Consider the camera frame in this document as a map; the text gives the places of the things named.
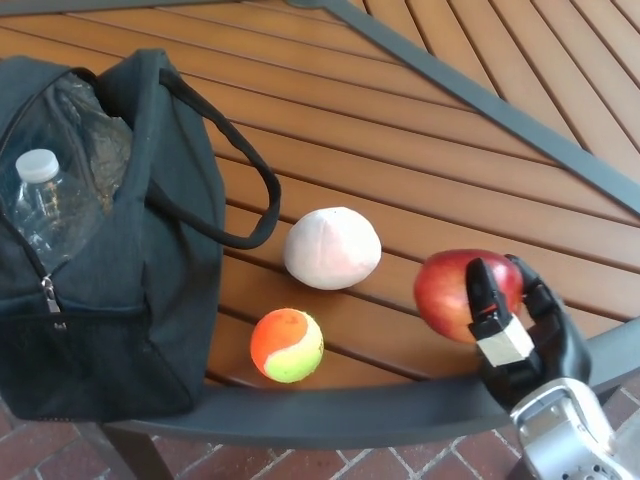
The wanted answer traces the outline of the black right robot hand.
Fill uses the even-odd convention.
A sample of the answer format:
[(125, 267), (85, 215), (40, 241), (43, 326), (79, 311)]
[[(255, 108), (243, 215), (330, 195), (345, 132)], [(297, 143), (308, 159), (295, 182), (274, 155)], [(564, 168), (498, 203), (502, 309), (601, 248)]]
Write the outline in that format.
[(531, 328), (508, 306), (506, 292), (485, 260), (476, 257), (468, 263), (465, 283), (472, 318), (468, 329), (484, 356), (480, 377), (494, 400), (511, 411), (551, 381), (587, 383), (592, 360), (563, 300), (522, 259), (506, 259), (520, 274), (519, 300), (534, 321)]

